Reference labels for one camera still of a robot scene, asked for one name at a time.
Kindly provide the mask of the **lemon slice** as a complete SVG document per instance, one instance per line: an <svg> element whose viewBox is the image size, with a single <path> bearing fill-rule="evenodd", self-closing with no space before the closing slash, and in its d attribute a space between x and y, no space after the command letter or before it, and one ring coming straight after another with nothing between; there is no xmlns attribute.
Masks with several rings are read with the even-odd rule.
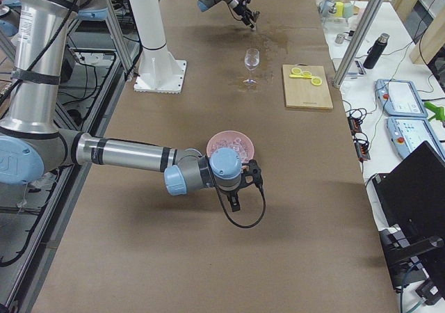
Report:
<svg viewBox="0 0 445 313"><path fill-rule="evenodd" d="M314 86L320 86L322 84L322 79L318 78L318 77L313 77L311 79L311 84Z"/></svg>
<svg viewBox="0 0 445 313"><path fill-rule="evenodd" d="M304 78L312 78L312 73L310 72L310 71L302 71L301 72L301 75L304 77Z"/></svg>
<svg viewBox="0 0 445 313"><path fill-rule="evenodd" d="M301 70L299 67L293 67L293 68L291 69L291 72L292 72L293 74L301 74L302 70Z"/></svg>

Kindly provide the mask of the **clear wine glass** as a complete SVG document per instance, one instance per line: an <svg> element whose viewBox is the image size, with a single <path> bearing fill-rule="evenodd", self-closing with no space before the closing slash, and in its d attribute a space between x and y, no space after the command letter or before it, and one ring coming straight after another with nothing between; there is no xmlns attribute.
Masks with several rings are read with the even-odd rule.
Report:
<svg viewBox="0 0 445 313"><path fill-rule="evenodd" d="M249 72L249 75L246 80L243 81L243 83L247 86L251 86L256 83L253 77L253 72L256 70L256 68L259 66L260 62L260 52L258 49L255 48L249 48L246 50L245 56L244 56L244 65L246 69Z"/></svg>

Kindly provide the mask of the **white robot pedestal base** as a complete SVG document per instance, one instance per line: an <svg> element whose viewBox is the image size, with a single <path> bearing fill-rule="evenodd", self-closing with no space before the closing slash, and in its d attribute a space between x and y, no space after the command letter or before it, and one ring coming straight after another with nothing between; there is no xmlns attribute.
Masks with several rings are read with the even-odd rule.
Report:
<svg viewBox="0 0 445 313"><path fill-rule="evenodd" d="M169 52L159 0L129 0L142 45L134 90L179 94L187 62Z"/></svg>

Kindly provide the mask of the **lemon slice near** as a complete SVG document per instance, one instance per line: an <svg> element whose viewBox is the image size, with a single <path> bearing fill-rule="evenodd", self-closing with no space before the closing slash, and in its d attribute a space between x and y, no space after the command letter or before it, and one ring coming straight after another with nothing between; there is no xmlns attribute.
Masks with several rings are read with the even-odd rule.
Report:
<svg viewBox="0 0 445 313"><path fill-rule="evenodd" d="M311 84L314 86L320 86L322 84L322 79L318 78L318 77L313 77L311 79Z"/></svg>

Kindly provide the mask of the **lower teach pendant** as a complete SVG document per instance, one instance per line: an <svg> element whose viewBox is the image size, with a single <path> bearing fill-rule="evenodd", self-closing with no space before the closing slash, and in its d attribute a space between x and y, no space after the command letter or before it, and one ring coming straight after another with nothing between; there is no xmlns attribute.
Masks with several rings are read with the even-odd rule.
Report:
<svg viewBox="0 0 445 313"><path fill-rule="evenodd" d="M444 159L444 148L426 118L391 116L386 127L392 144L401 159L405 159L424 141L430 143Z"/></svg>

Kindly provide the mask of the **upper teach pendant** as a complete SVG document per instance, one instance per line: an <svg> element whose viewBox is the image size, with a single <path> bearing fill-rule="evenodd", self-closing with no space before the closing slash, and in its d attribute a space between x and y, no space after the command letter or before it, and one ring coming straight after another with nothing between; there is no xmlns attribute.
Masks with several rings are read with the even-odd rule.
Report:
<svg viewBox="0 0 445 313"><path fill-rule="evenodd" d="M378 79L375 82L375 90L384 111L389 115L428 117L426 108L412 81Z"/></svg>

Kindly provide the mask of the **lemon slice middle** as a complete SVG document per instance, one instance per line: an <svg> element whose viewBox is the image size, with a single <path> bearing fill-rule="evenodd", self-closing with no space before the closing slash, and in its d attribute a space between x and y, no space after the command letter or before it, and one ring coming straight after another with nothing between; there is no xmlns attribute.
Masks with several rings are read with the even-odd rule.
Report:
<svg viewBox="0 0 445 313"><path fill-rule="evenodd" d="M304 78L312 78L312 73L310 72L310 71L302 71L301 72L301 75L304 77Z"/></svg>

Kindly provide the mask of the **lemon slice far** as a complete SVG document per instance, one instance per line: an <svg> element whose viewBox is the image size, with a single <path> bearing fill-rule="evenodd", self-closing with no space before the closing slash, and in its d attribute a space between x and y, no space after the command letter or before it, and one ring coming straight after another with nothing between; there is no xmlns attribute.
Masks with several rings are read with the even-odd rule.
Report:
<svg viewBox="0 0 445 313"><path fill-rule="evenodd" d="M293 68L291 69L291 72L292 72L293 74L301 74L302 70L301 70L299 67L293 67Z"/></svg>

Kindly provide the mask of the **green plastic cup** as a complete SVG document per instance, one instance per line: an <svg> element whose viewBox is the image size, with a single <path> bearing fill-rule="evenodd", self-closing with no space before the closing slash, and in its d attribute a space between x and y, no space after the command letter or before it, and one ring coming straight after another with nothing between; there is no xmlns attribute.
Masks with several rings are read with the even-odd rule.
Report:
<svg viewBox="0 0 445 313"><path fill-rule="evenodd" d="M343 3L342 17L344 19L349 19L353 15L354 15L354 4L351 1L345 1Z"/></svg>

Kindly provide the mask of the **steel double jigger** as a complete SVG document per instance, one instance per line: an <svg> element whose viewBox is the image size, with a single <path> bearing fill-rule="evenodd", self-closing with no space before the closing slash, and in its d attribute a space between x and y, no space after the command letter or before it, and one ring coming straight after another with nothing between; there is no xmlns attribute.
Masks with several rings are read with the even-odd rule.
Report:
<svg viewBox="0 0 445 313"><path fill-rule="evenodd" d="M251 21L250 28L252 31L256 30L257 20L259 18L259 15L260 15L260 12L258 10L252 11L251 18L250 18L250 21Z"/></svg>

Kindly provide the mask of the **blue plastic cup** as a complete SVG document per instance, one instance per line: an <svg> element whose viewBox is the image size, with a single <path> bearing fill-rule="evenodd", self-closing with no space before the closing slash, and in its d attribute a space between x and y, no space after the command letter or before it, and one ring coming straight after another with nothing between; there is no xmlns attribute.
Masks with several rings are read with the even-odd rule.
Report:
<svg viewBox="0 0 445 313"><path fill-rule="evenodd" d="M335 7L335 2L333 0L322 0L318 5L318 11L321 17L328 17L330 15L330 10Z"/></svg>

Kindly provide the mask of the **teach pendant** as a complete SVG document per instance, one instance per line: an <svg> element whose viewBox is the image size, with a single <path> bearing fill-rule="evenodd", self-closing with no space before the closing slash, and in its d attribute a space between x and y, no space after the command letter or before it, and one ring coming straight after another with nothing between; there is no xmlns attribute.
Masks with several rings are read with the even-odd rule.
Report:
<svg viewBox="0 0 445 313"><path fill-rule="evenodd" d="M386 127L392 144L401 159L405 159L424 141L430 143L444 159L444 148L426 118L391 116Z"/></svg>
<svg viewBox="0 0 445 313"><path fill-rule="evenodd" d="M378 79L375 82L375 90L384 111L389 115L428 117L426 108L412 81Z"/></svg>

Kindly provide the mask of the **pink bowl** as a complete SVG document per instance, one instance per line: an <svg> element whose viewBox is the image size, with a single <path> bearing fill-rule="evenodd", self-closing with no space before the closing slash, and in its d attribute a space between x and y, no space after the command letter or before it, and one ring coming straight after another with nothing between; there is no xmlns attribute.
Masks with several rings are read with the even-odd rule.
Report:
<svg viewBox="0 0 445 313"><path fill-rule="evenodd" d="M216 150L224 147L237 152L242 163L254 158L253 142L239 131L221 131L211 137L207 143L207 156L211 157Z"/></svg>

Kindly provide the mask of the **aluminium frame post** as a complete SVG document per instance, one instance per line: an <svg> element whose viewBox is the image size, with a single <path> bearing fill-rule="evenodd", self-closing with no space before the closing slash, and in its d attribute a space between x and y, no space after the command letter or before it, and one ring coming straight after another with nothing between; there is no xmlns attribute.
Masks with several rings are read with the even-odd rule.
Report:
<svg viewBox="0 0 445 313"><path fill-rule="evenodd" d="M368 33L373 23L373 20L375 19L375 16L377 15L383 1L384 0L368 1L364 13L362 15L362 18L357 25L353 38L350 44L348 45L348 48L333 78L332 84L335 88L340 88L342 82L344 81L351 64L355 60L355 55L358 52L359 48L361 47L366 37L366 34Z"/></svg>

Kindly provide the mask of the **yellow plastic cup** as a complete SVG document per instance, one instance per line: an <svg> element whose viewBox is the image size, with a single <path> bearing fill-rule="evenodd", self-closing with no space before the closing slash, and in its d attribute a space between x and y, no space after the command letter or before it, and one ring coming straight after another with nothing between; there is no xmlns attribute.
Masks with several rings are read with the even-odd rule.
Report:
<svg viewBox="0 0 445 313"><path fill-rule="evenodd" d="M334 4L334 16L335 17L343 17L343 8L344 8L343 2L337 1Z"/></svg>

